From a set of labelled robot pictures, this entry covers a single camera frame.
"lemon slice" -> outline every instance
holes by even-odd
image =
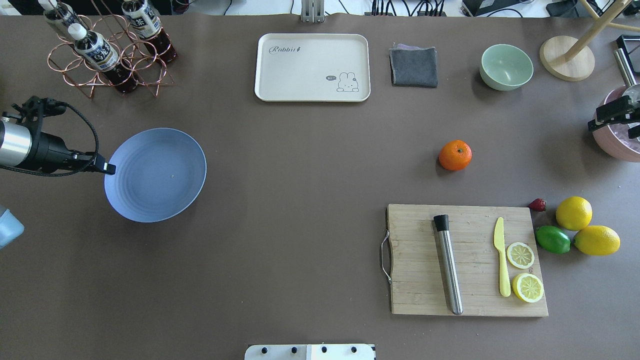
[[[526,269],[533,265],[535,257],[533,250],[525,243],[512,243],[507,248],[507,259],[509,262],[519,268]]]
[[[537,302],[542,299],[545,289],[540,278],[525,272],[513,278],[513,292],[522,301]]]

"blue plate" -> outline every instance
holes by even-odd
[[[207,160],[196,140],[176,129],[138,133],[113,154],[115,175],[106,175],[104,191],[113,208],[137,222],[178,215],[198,197]]]

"white bracket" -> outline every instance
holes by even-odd
[[[324,0],[302,0],[302,22],[324,22]]]
[[[252,345],[244,360],[375,360],[368,344]]]

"rectangular tray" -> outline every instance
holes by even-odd
[[[498,251],[493,229],[504,218],[504,243],[519,241],[534,252],[535,261],[521,270],[507,264],[509,279],[527,272],[542,280],[529,208],[490,206],[388,206],[391,245],[391,312],[407,315],[453,315],[447,307],[433,217],[448,214],[449,230],[464,312],[461,316],[548,316],[546,295],[533,304],[511,292],[500,295]]]
[[[254,92],[263,101],[364,101],[371,93],[367,39],[265,34],[258,41]]]

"light blue object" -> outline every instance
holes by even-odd
[[[137,222],[158,222],[178,215],[198,197],[207,160],[196,140],[176,129],[138,133],[113,154],[115,175],[104,177],[113,208]]]
[[[11,212],[0,206],[0,249],[24,232],[24,225]]]
[[[514,90],[526,84],[533,76],[533,63],[524,51],[513,45],[497,44],[482,54],[480,76],[490,87]]]

